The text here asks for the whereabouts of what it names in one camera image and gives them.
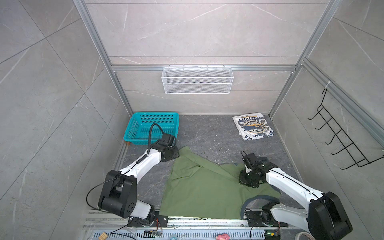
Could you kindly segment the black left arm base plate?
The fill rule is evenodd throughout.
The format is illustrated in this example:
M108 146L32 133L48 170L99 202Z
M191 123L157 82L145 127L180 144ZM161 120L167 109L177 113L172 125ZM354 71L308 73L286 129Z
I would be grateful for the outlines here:
M136 217L130 217L128 221L129 227L137 227L137 228L165 228L168 225L168 216L162 216L160 215L159 211L154 212L154 220L150 224L144 219L136 218Z

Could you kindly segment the white navy-trimmed tank top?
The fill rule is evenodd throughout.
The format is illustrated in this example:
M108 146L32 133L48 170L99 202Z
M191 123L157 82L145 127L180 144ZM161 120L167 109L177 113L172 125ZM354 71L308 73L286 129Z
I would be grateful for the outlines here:
M258 140L274 135L273 129L262 113L234 116L233 121L243 140Z

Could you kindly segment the olive green tank top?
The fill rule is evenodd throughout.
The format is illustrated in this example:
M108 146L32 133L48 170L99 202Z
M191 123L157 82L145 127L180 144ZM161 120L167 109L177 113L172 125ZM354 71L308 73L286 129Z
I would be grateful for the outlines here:
M257 188L240 184L244 164L218 165L194 154L189 147L179 153L164 191L160 207L163 216L238 220L256 199L279 201L280 192L268 183Z

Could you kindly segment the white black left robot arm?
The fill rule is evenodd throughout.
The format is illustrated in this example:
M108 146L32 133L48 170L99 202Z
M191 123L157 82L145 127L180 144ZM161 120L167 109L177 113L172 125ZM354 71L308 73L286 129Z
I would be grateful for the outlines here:
M180 156L175 134L164 131L165 124L153 123L149 128L148 146L146 151L127 167L106 175L101 186L98 205L92 206L86 195L86 203L93 210L116 216L136 218L142 225L150 226L155 221L153 205L138 200L137 185L140 180L157 164L168 162Z

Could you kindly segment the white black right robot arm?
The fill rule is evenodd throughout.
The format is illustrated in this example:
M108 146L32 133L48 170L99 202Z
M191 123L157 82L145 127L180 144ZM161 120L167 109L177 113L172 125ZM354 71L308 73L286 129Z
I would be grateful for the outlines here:
M266 157L244 151L241 154L245 169L240 172L240 184L251 188L269 184L301 205L297 209L270 201L257 216L252 210L244 209L250 227L256 224L272 227L285 223L302 229L302 234L313 240L341 240L353 231L352 223L336 194L323 193L301 183Z

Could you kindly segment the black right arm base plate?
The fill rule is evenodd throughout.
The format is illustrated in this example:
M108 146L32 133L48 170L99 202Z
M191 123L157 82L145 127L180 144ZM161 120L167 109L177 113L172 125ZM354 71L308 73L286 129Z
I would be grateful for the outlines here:
M278 222L270 211L250 210L244 211L245 219L250 227L288 227L287 223Z

